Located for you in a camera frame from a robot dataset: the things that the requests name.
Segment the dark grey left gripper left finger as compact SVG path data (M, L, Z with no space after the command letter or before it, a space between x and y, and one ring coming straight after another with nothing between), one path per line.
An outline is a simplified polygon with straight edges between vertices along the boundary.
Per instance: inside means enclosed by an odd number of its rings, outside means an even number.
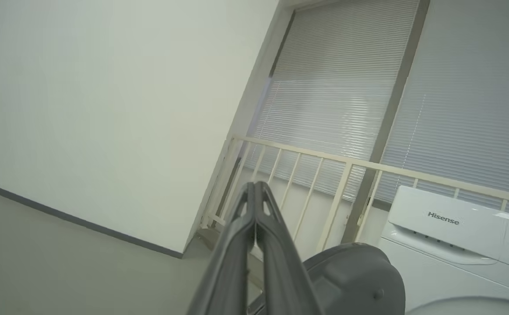
M218 238L210 263L196 289L188 315L248 313L248 254L255 240L256 186L244 184L232 217Z

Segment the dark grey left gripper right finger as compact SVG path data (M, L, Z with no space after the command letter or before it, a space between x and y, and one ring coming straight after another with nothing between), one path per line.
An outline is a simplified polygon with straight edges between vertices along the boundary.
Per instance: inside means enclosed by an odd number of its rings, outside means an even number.
M266 182L256 182L256 234L263 251L266 313L322 315L308 272Z

